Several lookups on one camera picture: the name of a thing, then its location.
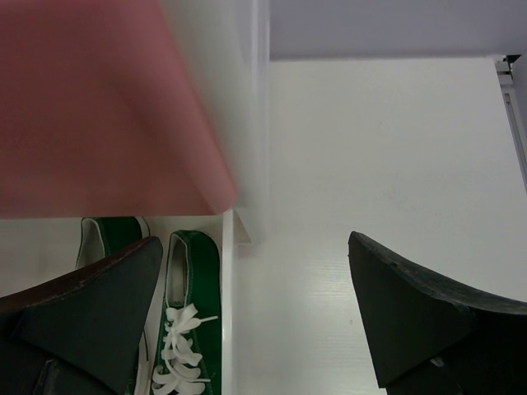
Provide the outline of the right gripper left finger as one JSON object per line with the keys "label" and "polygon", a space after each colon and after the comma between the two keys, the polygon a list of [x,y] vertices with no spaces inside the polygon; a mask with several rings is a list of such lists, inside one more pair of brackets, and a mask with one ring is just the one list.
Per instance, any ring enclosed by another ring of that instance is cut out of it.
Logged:
{"label": "right gripper left finger", "polygon": [[98,262],[1,298],[3,394],[122,394],[163,248],[146,237]]}

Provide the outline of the green sneaker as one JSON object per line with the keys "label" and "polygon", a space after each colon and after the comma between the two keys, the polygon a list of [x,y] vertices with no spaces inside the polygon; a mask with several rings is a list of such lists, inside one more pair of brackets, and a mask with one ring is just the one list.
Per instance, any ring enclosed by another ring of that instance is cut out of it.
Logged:
{"label": "green sneaker", "polygon": [[150,394],[222,392],[221,256],[198,230],[170,235]]}
{"label": "green sneaker", "polygon": [[[150,235],[150,228],[142,217],[84,217],[75,269],[97,262]],[[142,394],[145,391],[148,361],[147,334],[143,329],[125,394]]]}

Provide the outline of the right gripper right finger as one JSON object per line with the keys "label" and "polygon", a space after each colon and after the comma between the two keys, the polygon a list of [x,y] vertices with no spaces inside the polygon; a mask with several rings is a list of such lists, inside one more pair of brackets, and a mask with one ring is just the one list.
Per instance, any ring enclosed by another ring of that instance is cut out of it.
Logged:
{"label": "right gripper right finger", "polygon": [[526,304],[413,263],[370,237],[348,240],[353,288],[388,394],[524,394]]}

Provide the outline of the pink front drawer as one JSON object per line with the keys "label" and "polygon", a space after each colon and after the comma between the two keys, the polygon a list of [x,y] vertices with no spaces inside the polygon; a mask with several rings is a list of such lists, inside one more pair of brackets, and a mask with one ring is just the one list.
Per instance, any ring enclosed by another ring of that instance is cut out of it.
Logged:
{"label": "pink front drawer", "polygon": [[211,216],[236,195],[159,2],[2,2],[2,217]]}

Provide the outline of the light pink drawer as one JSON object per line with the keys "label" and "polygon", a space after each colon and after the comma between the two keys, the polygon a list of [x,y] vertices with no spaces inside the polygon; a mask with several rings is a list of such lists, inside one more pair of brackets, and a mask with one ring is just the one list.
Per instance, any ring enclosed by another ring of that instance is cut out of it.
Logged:
{"label": "light pink drawer", "polygon": [[[81,241],[79,218],[1,220],[1,295],[10,295],[70,272]],[[169,247],[175,230],[201,230],[222,257],[222,393],[240,394],[235,345],[236,276],[239,247],[250,242],[237,210],[218,216],[158,216],[146,219],[151,234]]]}

